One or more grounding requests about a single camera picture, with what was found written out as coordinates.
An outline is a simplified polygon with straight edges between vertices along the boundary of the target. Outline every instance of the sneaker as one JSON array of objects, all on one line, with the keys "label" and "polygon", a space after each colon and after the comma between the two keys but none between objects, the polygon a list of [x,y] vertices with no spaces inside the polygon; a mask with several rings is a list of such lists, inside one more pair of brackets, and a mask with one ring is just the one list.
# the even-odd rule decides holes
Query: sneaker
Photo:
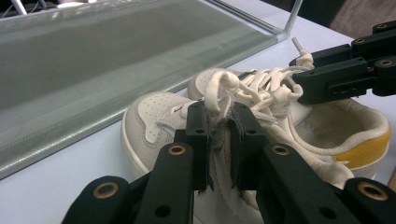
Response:
[{"label": "sneaker", "polygon": [[[301,47],[298,49],[302,55],[298,66],[251,70],[241,80],[237,78],[241,73],[207,69],[194,76],[187,90],[188,96],[192,100],[205,97],[206,107],[216,111],[218,99],[228,95],[234,101],[248,105],[259,121],[262,116],[276,118],[274,126],[264,122],[264,130],[273,135],[275,141],[289,142],[298,149],[317,172],[323,172],[320,168],[323,162],[335,162],[344,164],[356,177],[374,178],[389,146],[388,120],[379,111],[351,99],[320,105],[297,103],[303,89],[294,83],[291,75],[313,68],[312,55]],[[342,182],[332,183],[343,187]]]},{"label": "sneaker", "polygon": [[[173,142],[176,129],[186,128],[187,109],[192,103],[174,93],[154,92],[140,97],[127,109],[122,119],[122,143],[135,178],[152,170],[160,149]],[[213,149],[209,157],[214,191],[194,193],[194,223],[262,223],[259,210],[232,189],[227,160],[229,134],[225,129],[224,144]]]}]

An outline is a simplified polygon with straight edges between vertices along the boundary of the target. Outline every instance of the table surface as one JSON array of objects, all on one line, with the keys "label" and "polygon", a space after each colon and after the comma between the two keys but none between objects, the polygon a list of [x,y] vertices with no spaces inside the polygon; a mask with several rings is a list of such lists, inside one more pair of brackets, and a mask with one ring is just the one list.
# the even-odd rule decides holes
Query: table surface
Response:
[{"label": "table surface", "polygon": [[[279,27],[288,18],[287,12],[257,0],[227,2]],[[290,37],[293,36],[311,52],[350,43],[352,40],[302,18],[297,18]],[[246,71],[250,68],[285,67],[296,57],[298,52],[289,38],[230,68]],[[381,98],[368,93],[356,100],[382,111],[394,128],[396,115],[392,112],[396,105],[395,99],[396,96]],[[396,164],[395,137],[396,134],[393,134],[389,152],[375,178],[385,184]],[[60,223],[70,204],[94,179],[115,175],[133,181],[129,161],[124,157],[120,140],[119,121],[1,180],[0,223]]]}]

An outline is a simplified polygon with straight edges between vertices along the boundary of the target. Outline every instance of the white shoelace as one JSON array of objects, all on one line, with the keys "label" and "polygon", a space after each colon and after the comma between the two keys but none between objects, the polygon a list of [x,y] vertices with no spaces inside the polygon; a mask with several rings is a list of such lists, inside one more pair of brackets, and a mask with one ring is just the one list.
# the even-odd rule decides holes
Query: white shoelace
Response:
[{"label": "white shoelace", "polygon": [[292,101],[297,101],[303,95],[303,88],[292,80],[291,75],[308,71],[314,66],[312,55],[302,49],[295,38],[293,38],[293,43],[301,54],[301,57],[296,61],[296,66],[252,70],[250,72],[254,74],[248,75],[242,80],[228,71],[216,72],[205,91],[205,106],[211,114],[216,116],[221,110],[218,104],[220,85],[228,94],[233,94],[235,98],[249,102],[252,105],[250,107],[252,111],[268,116],[273,116],[270,105],[289,104]]}]

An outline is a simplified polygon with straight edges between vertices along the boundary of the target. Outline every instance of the dark floor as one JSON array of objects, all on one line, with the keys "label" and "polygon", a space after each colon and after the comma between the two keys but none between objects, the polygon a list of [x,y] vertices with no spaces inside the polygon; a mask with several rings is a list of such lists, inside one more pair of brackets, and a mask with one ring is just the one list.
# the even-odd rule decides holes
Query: dark floor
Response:
[{"label": "dark floor", "polygon": [[[294,0],[262,0],[290,10]],[[299,16],[358,38],[372,33],[372,27],[396,21],[395,0],[304,0]]]}]

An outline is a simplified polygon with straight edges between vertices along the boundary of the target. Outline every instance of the metal frame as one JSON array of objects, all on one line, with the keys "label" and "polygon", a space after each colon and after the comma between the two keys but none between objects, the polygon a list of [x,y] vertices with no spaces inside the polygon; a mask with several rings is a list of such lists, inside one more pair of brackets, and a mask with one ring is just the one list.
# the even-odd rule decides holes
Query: metal frame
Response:
[{"label": "metal frame", "polygon": [[285,27],[279,28],[276,27],[266,21],[262,21],[236,7],[233,7],[227,3],[224,3],[220,0],[206,0],[206,2],[215,5],[217,7],[220,7],[224,10],[226,10],[227,12],[230,12],[232,14],[234,14],[235,16],[241,18],[244,21],[248,21],[251,22],[255,25],[257,25],[258,27],[270,32],[273,35],[276,35],[276,38],[278,39],[278,42],[283,41],[285,39],[287,39],[290,36],[290,32],[291,32],[291,28],[294,25],[294,22],[297,18],[297,14],[300,10],[300,7],[303,3],[303,0],[297,0],[293,6],[293,9],[291,10],[290,16],[288,21],[286,22]]},{"label": "metal frame", "polygon": [[21,0],[11,0],[12,5],[14,5],[15,9],[17,9],[18,14],[27,15],[26,9],[24,8]]}]

